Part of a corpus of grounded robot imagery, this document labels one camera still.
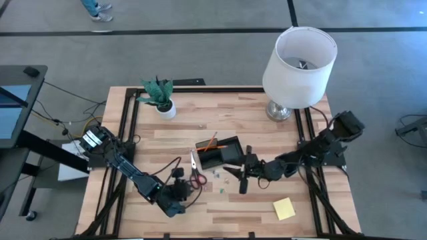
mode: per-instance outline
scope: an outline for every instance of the scissors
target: scissors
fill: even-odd
[[[191,150],[191,176],[189,178],[189,182],[194,189],[199,189],[201,186],[207,183],[207,179],[205,175],[199,173],[197,170],[197,165],[195,164],[194,159],[194,150]]]

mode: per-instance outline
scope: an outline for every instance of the cable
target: cable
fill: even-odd
[[[98,103],[98,102],[96,102],[96,101],[94,101],[94,100],[90,100],[90,99],[87,99],[87,98],[85,98],[85,97],[79,96],[79,95],[77,95],[77,94],[75,94],[75,93],[72,93],[72,92],[70,92],[70,91],[64,90],[64,89],[62,89],[62,88],[60,88],[60,87],[55,86],[55,85],[54,85],[54,84],[52,84],[52,83],[48,83],[48,82],[46,82],[46,81],[45,81],[45,83],[46,83],[46,84],[48,84],[48,85],[50,85],[50,86],[52,86],[52,87],[54,87],[54,88],[56,88],[56,89],[58,89],[58,90],[61,90],[61,91],[65,92],[65,93],[68,93],[68,94],[70,94],[70,95],[73,95],[74,97],[78,97],[78,98],[80,98],[80,99],[83,99],[83,100],[89,101],[89,102],[91,102],[91,103],[104,104],[104,103]]]
[[[138,134],[134,134],[133,137],[135,137],[135,136],[139,137],[138,142],[135,143],[135,144],[138,144],[141,141],[141,136],[139,136]]]
[[[426,114],[407,114],[407,115],[404,115],[404,116],[402,116],[401,118],[399,118],[399,122],[400,122],[403,126],[406,126],[406,124],[403,122],[403,119],[404,119],[405,117],[427,117],[427,115],[426,115]],[[413,147],[427,148],[426,146],[421,146],[421,145],[417,145],[417,144],[410,143],[409,141],[405,140],[405,138],[403,138],[403,136],[398,135],[398,137],[399,137],[403,142],[405,142],[405,143],[407,143],[407,144],[409,144],[409,145],[411,145],[411,146],[413,146]]]
[[[329,125],[328,118],[326,117],[326,115],[325,115],[325,113],[324,113],[324,112],[322,112],[322,111],[321,111],[321,110],[319,110],[319,109],[316,109],[316,108],[315,108],[315,107],[313,107],[313,106],[310,106],[310,108],[311,108],[311,109],[313,109],[313,110],[316,110],[316,111],[318,111],[320,114],[322,114],[323,118],[325,119],[326,126],[328,126],[328,125]]]
[[[317,178],[317,179],[318,179],[318,181],[319,181],[319,184],[321,184],[321,185],[322,185],[323,189],[326,189],[326,185],[325,185],[325,183],[320,179],[320,177],[319,177],[316,173],[314,173],[314,171],[311,169],[311,167],[308,167],[308,166],[304,166],[304,165],[302,165],[302,156],[303,156],[303,154],[301,154],[301,157],[300,157],[300,159],[298,160],[298,166],[297,166],[297,169],[298,169],[298,175],[301,177],[302,181],[307,185],[308,189],[312,189],[312,187],[310,187],[310,185],[308,184],[307,179],[304,179],[304,178],[302,177],[302,174],[301,174],[301,171],[300,171],[300,167],[305,167],[305,170],[306,170],[306,171],[308,170],[308,171],[310,171],[314,176],[316,176],[316,178]]]
[[[400,121],[400,123],[401,123],[403,126],[406,126],[406,124],[405,124],[405,123],[403,123],[403,119],[404,119],[405,117],[427,117],[427,114],[407,114],[407,115],[403,115],[403,116],[401,116],[401,118],[399,118],[399,121]]]
[[[161,173],[162,171],[164,171],[165,169],[167,169],[167,167],[169,167],[172,163],[174,163],[175,161],[177,161],[178,158],[180,158],[180,157],[175,158],[170,163],[168,163],[164,168],[160,169],[159,171],[156,171],[155,173],[150,174],[150,176],[154,176],[154,175],[157,175],[157,174]]]
[[[105,179],[107,178],[108,169],[109,167],[105,168],[104,176],[102,178],[101,192],[99,192],[98,204],[96,205],[95,218],[98,215],[99,206],[101,205],[102,192],[104,191]]]
[[[407,140],[405,140],[402,136],[399,136],[399,135],[398,135],[398,137],[399,137],[402,141],[404,141],[405,143],[407,143],[407,144],[409,144],[409,145],[411,145],[411,146],[413,146],[413,147],[427,148],[427,147],[425,147],[425,146],[421,146],[421,145],[417,145],[417,144],[410,143],[410,142],[408,142]]]
[[[197,197],[195,197],[195,199],[189,205],[185,206],[184,209],[191,207],[199,199],[201,192],[202,192],[202,189],[203,189],[203,187],[200,187],[200,191],[199,191],[199,194],[197,194]]]
[[[260,187],[260,189],[267,189],[268,188],[268,186],[270,186],[270,181],[268,181],[268,184],[267,184],[267,186],[265,186],[265,187],[261,187],[261,183],[260,183],[260,181],[261,181],[261,179],[260,178],[258,178],[258,187]]]
[[[51,118],[53,119],[53,117],[46,111],[45,106],[39,101],[39,100],[35,100],[36,102],[38,102],[41,106],[41,108],[44,110],[44,112]]]
[[[92,117],[91,119],[87,120],[87,122],[85,123],[85,125],[83,126],[83,129],[81,130],[81,135],[79,137],[83,137],[85,135],[86,132],[86,128],[87,125],[92,122],[93,120],[96,120],[97,118],[102,118],[102,116],[96,116],[96,117]]]
[[[169,177],[167,177],[167,179],[165,181],[165,185],[163,185],[163,187],[160,189],[159,195],[161,195],[161,193],[163,193],[163,190],[165,189],[167,182],[169,182],[173,173],[175,173],[175,170],[178,168],[179,164],[181,163],[181,157],[175,158],[172,162],[174,162],[176,159],[178,159],[178,162],[176,163],[175,167],[172,169],[171,174],[169,174]]]
[[[35,114],[35,113],[31,113],[33,116],[35,116],[35,117],[37,117],[38,119],[40,119],[40,120],[42,120],[42,121],[44,121],[44,122],[46,122],[46,123],[48,123],[48,124],[50,124],[50,125],[52,125],[52,126],[54,126],[54,127],[60,127],[60,128],[62,128],[62,129],[67,129],[67,128],[65,128],[65,126],[64,126],[64,124],[62,123],[62,125],[63,126],[60,126],[59,125],[59,123],[56,123],[56,122],[54,122],[54,121],[52,121],[52,120],[50,120],[50,119],[46,119],[46,118],[43,118],[43,116],[40,116],[38,113],[37,114]],[[74,135],[74,134],[72,134],[72,133],[70,133],[73,137],[76,137],[76,138],[80,138],[80,136],[77,136],[77,135]]]
[[[80,156],[84,156],[84,154],[82,154],[82,153],[81,153],[81,151],[80,151],[79,147],[77,146],[77,144],[75,144],[75,141],[71,138],[70,133],[68,133],[68,134],[67,134],[67,137],[68,137],[68,139],[69,139],[72,143],[74,143],[75,148],[76,148],[76,149],[77,149],[77,151],[79,152],[79,156],[78,156],[78,157],[80,157]]]
[[[35,113],[37,113],[38,115],[40,115],[42,118],[44,118],[44,119],[46,119],[46,120],[50,120],[50,121],[52,121],[52,122],[54,122],[54,123],[81,123],[81,122],[84,122],[84,121],[87,121],[88,119],[90,119],[91,117],[92,118],[96,118],[93,114],[96,112],[96,110],[98,109],[98,107],[100,106],[100,105],[102,105],[104,102],[102,102],[102,103],[97,103],[97,104],[95,104],[95,105],[93,105],[93,106],[91,106],[91,107],[89,107],[88,109],[86,109],[86,110],[84,110],[83,111],[83,114],[90,114],[90,116],[89,117],[86,117],[85,119],[82,119],[82,120],[76,120],[76,121],[61,121],[61,120],[59,120],[59,119],[54,119],[54,118],[52,118],[51,116],[50,116],[50,114],[48,114],[48,112],[46,111],[46,109],[44,108],[44,106],[42,105],[42,108],[43,108],[43,110],[46,112],[46,114],[48,115],[48,116],[50,116],[50,117],[46,117],[46,116],[44,116],[43,114],[41,114],[41,113],[39,113],[39,112],[37,112],[36,110],[33,110],[32,109],[32,111],[33,112],[35,112]],[[88,113],[87,111],[88,110],[90,110],[90,109],[92,109],[92,108],[95,108],[91,113]]]
[[[48,169],[50,169],[50,168],[52,168],[53,166],[55,166],[56,164],[58,164],[58,163],[54,163],[54,164],[52,164],[52,165],[50,165],[50,166],[48,166],[48,167],[46,167],[46,168],[44,168],[44,169],[40,169],[40,170],[38,170],[38,172],[37,172],[37,174],[39,174],[39,173],[41,173],[42,171],[45,171],[45,170],[48,170]],[[8,189],[8,188],[10,188],[12,185],[14,185],[14,184],[16,184],[16,183],[18,183],[18,182],[20,182],[20,181],[22,181],[22,180],[24,180],[24,179],[26,179],[26,178],[28,178],[28,177],[34,177],[34,176],[32,176],[32,175],[28,175],[28,176],[25,176],[25,177],[23,177],[23,178],[21,178],[21,179],[18,179],[18,180],[16,180],[16,181],[14,181],[13,183],[11,183],[10,185],[8,185],[6,188],[4,188],[3,190],[1,190],[0,191],[0,196]]]

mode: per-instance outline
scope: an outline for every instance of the person's leg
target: person's leg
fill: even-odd
[[[100,11],[104,11],[111,8],[111,4],[98,4],[96,0],[80,0],[83,6],[87,9],[91,15],[92,21],[108,22],[113,20],[113,17]]]
[[[83,4],[83,6],[85,6],[85,8],[87,9],[87,11],[92,17],[98,16],[98,10],[96,9],[97,3],[95,0],[80,0],[80,1]]]

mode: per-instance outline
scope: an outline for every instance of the jeans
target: jeans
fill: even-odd
[[[87,11],[92,17],[98,14],[98,10],[96,9],[96,5],[98,5],[98,3],[96,2],[96,0],[80,0],[80,1],[83,4],[83,6],[85,6],[85,8],[87,9]]]

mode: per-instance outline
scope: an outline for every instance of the green leaf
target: green leaf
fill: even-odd
[[[161,92],[159,85],[155,81],[152,81],[150,83],[150,90],[148,92],[148,95],[152,97],[156,103],[161,103],[160,98],[163,93]]]
[[[150,87],[150,82],[149,82],[149,81],[141,80],[141,84],[144,86],[144,89],[145,89],[147,92],[149,92],[149,91],[150,91],[151,87]]]
[[[169,100],[171,98],[172,92],[173,92],[173,83],[172,83],[172,81],[168,81],[165,84],[165,96],[166,96],[166,99]]]
[[[160,90],[165,94],[165,80],[157,81],[159,83]]]
[[[138,97],[137,100],[141,101],[143,103],[150,103],[150,102],[152,103],[152,102],[154,102],[154,99],[152,97],[149,97],[149,98]]]

